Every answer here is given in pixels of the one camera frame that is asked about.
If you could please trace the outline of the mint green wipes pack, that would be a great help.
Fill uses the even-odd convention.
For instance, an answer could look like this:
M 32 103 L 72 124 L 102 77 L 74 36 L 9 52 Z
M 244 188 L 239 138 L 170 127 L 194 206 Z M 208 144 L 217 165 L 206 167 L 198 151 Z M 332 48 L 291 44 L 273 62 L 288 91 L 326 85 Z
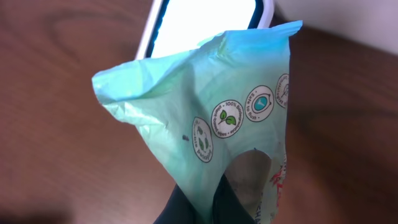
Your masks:
M 213 223 L 223 175 L 256 223 L 277 215 L 286 175 L 289 39 L 302 21 L 230 30 L 201 47 L 95 74 L 93 91 L 134 125 L 195 210 Z

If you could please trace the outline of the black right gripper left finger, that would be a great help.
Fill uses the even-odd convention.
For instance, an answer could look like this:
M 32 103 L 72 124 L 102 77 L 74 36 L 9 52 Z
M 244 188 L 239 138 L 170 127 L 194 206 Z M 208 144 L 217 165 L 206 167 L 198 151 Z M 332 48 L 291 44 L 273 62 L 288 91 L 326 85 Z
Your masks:
M 154 224 L 195 224 L 195 215 L 195 210 L 188 198 L 180 187 L 175 185 L 165 208 Z

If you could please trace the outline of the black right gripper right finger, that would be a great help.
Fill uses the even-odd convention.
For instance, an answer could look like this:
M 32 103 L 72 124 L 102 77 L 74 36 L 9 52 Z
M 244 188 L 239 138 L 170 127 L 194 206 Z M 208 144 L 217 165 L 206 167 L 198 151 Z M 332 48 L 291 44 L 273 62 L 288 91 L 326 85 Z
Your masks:
M 255 224 L 223 175 L 213 197 L 213 224 Z

